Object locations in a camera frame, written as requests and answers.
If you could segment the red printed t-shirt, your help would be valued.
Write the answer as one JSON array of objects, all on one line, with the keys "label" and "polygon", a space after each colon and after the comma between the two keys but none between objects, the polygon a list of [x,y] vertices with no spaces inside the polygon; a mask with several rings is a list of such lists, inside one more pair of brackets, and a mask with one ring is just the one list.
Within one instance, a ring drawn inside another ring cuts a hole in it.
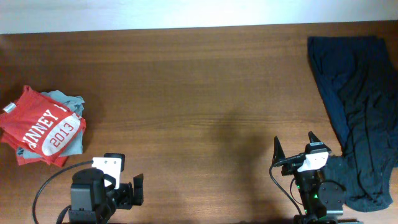
[{"label": "red printed t-shirt", "polygon": [[61,154],[85,128],[83,117],[29,85],[1,114],[2,143],[34,152],[58,166],[65,163]]}]

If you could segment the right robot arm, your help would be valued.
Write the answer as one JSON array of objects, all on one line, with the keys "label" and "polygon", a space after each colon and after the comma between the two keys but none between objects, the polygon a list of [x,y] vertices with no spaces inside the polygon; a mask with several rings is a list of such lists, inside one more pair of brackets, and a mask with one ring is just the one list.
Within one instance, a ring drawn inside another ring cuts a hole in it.
[{"label": "right robot arm", "polygon": [[[294,223],[338,223],[338,217],[343,214],[345,188],[332,180],[326,180],[323,176],[331,149],[312,132],[308,133],[308,138],[309,143],[302,153],[286,157],[278,137],[275,137],[269,175],[298,210],[298,214],[293,218]],[[296,199],[273,177],[272,170],[275,167],[282,168],[283,176],[294,177],[292,182],[297,186],[304,211],[301,211]]]}]

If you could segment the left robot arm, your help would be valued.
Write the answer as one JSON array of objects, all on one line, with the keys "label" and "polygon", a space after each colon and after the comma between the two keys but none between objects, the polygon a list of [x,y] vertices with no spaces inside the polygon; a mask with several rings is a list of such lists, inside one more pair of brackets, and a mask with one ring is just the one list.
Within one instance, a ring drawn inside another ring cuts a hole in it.
[{"label": "left robot arm", "polygon": [[125,155],[106,153],[94,157],[91,167],[75,173],[70,188],[71,204],[64,208],[56,223],[63,223],[66,215],[70,223],[108,223],[116,210],[130,210],[144,202],[144,175],[133,182],[120,182]]}]

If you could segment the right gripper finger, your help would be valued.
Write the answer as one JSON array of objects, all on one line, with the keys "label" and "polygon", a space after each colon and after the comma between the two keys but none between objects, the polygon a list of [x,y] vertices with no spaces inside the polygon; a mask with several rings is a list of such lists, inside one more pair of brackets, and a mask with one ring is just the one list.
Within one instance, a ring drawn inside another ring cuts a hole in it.
[{"label": "right gripper finger", "polygon": [[272,156],[272,164],[276,164],[280,161],[285,160],[285,154],[280,144],[279,138],[277,136],[274,137],[274,153]]},{"label": "right gripper finger", "polygon": [[323,144],[323,142],[320,139],[318,139],[318,137],[312,131],[308,132],[308,138],[309,138],[310,144],[315,144],[315,143]]}]

